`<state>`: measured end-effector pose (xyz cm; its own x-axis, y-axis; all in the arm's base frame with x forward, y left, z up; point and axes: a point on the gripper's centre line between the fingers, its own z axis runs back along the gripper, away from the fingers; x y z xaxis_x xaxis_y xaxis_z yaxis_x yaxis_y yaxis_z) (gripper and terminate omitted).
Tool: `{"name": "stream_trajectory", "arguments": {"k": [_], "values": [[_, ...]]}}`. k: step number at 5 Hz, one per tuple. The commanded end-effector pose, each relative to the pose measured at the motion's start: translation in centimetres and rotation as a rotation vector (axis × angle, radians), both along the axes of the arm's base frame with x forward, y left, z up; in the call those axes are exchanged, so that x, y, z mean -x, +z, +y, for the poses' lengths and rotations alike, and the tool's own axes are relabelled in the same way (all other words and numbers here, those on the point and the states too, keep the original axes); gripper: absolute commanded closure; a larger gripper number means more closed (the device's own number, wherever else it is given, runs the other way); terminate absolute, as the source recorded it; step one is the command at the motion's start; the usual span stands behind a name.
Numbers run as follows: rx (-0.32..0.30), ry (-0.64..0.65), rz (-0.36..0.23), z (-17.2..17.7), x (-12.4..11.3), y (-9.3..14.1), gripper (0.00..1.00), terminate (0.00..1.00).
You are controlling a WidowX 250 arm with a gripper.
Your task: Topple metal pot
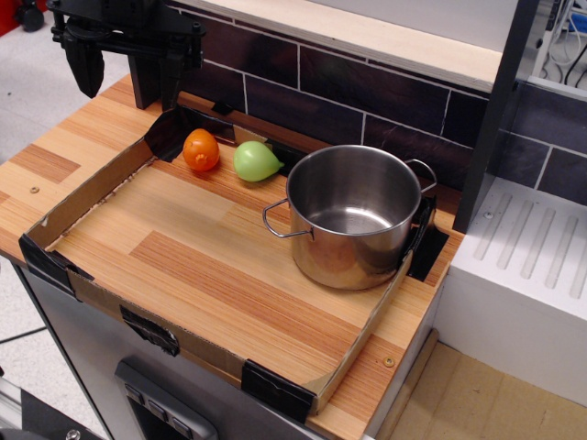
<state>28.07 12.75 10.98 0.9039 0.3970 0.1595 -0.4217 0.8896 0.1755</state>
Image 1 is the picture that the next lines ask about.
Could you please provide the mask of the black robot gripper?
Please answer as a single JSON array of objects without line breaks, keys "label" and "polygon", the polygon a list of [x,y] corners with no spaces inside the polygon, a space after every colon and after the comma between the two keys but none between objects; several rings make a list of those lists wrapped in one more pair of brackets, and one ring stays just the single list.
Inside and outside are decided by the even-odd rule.
[{"label": "black robot gripper", "polygon": [[163,1],[48,1],[53,40],[65,50],[80,91],[94,98],[105,72],[104,51],[159,61],[161,108],[177,104],[184,67],[203,63],[205,28]]}]

